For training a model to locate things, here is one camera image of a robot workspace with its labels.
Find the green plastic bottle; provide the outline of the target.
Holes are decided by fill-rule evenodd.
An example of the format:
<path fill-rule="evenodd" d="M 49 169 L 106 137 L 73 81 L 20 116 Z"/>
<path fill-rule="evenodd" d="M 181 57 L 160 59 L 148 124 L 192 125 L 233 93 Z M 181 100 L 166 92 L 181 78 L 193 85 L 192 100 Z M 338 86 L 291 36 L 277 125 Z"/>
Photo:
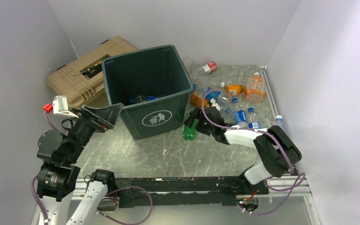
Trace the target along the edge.
<path fill-rule="evenodd" d="M 182 136 L 185 140 L 193 141 L 196 138 L 196 128 L 188 128 L 184 125 Z"/>

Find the blue label water bottle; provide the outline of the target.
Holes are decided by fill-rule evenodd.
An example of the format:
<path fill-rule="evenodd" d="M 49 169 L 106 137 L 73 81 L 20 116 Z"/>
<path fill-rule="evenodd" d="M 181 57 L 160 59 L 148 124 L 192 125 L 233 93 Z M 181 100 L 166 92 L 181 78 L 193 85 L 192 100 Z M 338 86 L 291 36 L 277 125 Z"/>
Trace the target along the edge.
<path fill-rule="evenodd" d="M 246 118 L 246 113 L 241 101 L 238 100 L 238 98 L 234 97 L 232 98 L 231 106 L 232 106 L 232 115 L 234 117 L 235 124 L 240 127 L 247 127 L 248 122 Z"/>

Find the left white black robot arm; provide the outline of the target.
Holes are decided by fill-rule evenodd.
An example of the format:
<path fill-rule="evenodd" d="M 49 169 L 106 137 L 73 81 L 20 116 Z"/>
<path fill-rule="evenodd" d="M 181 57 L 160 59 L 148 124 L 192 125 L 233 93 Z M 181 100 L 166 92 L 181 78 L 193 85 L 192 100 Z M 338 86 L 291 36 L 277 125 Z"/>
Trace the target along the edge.
<path fill-rule="evenodd" d="M 48 114 L 65 116 L 70 127 L 64 132 L 51 125 L 38 142 L 37 157 L 43 161 L 39 173 L 33 178 L 30 188 L 40 208 L 41 225 L 84 225 L 100 200 L 112 196 L 116 190 L 115 176 L 107 170 L 97 170 L 91 176 L 88 195 L 81 201 L 70 220 L 68 208 L 72 199 L 80 168 L 75 164 L 94 133 L 113 129 L 122 111 L 122 103 L 94 108 L 83 105 L 81 109 L 69 109 L 57 100 L 43 107 L 46 120 Z"/>

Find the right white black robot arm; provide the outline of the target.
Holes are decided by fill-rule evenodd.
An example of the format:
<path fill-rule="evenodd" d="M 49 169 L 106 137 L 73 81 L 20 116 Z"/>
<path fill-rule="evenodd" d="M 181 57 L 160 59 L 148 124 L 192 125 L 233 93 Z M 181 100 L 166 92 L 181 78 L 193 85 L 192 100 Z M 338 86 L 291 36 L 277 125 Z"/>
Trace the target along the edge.
<path fill-rule="evenodd" d="M 213 108 L 194 108 L 184 122 L 185 130 L 212 135 L 222 144 L 243 145 L 257 150 L 260 162 L 247 168 L 240 178 L 240 190 L 250 195 L 258 183 L 271 177 L 282 177 L 291 172 L 302 154 L 284 130 L 273 125 L 268 129 L 241 127 L 226 123 L 220 112 Z"/>

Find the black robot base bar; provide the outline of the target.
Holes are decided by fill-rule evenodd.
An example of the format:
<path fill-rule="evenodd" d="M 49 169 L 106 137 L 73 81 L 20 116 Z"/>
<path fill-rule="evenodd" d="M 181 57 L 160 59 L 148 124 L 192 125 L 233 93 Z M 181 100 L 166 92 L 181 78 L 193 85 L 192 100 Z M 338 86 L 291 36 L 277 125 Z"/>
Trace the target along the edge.
<path fill-rule="evenodd" d="M 252 185 L 239 176 L 210 176 L 116 178 L 106 196 L 116 199 L 122 209 L 150 205 L 235 206 L 239 200 L 268 193 L 263 182 Z"/>

